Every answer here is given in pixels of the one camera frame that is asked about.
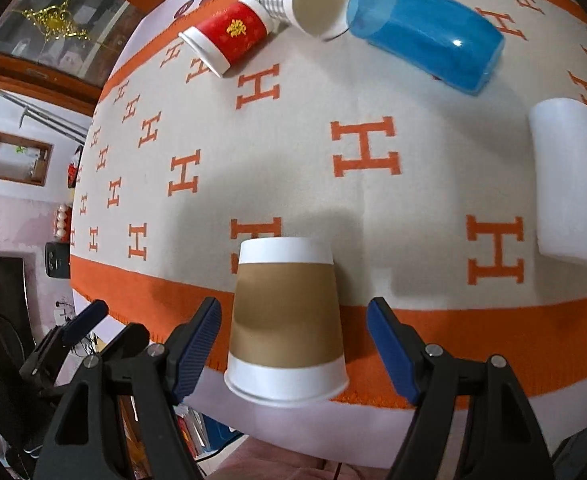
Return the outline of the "brown sleeve paper cup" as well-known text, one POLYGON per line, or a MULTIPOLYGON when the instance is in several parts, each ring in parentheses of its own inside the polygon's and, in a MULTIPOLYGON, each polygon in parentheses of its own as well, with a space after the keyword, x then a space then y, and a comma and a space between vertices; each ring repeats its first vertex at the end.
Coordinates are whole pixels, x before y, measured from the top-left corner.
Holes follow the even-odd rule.
POLYGON ((224 380, 236 396, 275 408, 330 400, 348 387, 327 243, 307 237, 241 243, 224 380))

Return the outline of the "white ceramic cup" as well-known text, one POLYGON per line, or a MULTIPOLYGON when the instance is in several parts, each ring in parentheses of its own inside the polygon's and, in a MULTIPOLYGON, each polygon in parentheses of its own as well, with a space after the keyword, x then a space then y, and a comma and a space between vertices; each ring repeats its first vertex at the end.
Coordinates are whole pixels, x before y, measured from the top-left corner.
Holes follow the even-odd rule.
POLYGON ((536 236, 548 258, 587 264, 587 105, 555 98, 528 114, 536 180, 536 236))

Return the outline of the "red paper cup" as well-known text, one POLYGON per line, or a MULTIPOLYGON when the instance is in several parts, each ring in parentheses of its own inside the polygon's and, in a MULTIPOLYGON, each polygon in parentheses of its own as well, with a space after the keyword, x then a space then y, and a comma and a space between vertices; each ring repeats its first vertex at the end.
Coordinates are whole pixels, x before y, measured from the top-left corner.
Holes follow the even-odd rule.
POLYGON ((274 28, 274 19, 258 0, 238 0, 178 36, 222 78, 274 28))

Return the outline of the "blue plastic cup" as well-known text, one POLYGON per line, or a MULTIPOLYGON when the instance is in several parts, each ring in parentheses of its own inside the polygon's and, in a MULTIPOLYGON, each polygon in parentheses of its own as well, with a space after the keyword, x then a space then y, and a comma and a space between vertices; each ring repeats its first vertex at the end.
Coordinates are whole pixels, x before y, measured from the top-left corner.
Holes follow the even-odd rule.
POLYGON ((490 21, 455 0, 349 0, 347 22, 353 36, 468 94, 489 81, 505 44, 490 21))

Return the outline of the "orange glass cabinet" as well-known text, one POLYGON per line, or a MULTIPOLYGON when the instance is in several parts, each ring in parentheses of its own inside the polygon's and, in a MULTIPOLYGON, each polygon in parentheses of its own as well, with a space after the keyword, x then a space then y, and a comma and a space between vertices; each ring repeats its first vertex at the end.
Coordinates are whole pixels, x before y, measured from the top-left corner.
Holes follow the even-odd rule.
POLYGON ((0 89, 90 115, 126 42, 166 0, 0 0, 0 89))

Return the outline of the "gold ornament decoration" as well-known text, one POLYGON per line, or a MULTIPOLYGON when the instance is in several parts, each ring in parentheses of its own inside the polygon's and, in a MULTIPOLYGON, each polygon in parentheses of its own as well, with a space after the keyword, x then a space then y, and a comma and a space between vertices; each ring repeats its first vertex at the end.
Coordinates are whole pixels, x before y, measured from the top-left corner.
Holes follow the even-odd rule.
POLYGON ((70 1, 63 0, 60 4, 51 4, 39 10, 13 9, 12 12, 22 15, 35 26, 45 41, 59 39, 88 41, 90 39, 89 32, 74 21, 69 9, 70 1))

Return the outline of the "wooden wall picture frame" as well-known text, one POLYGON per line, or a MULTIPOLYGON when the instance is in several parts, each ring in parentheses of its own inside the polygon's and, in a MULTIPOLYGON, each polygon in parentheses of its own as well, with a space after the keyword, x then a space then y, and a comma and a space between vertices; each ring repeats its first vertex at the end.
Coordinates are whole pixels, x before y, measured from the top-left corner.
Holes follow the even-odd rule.
POLYGON ((44 186, 52 145, 0 132, 0 180, 44 186))

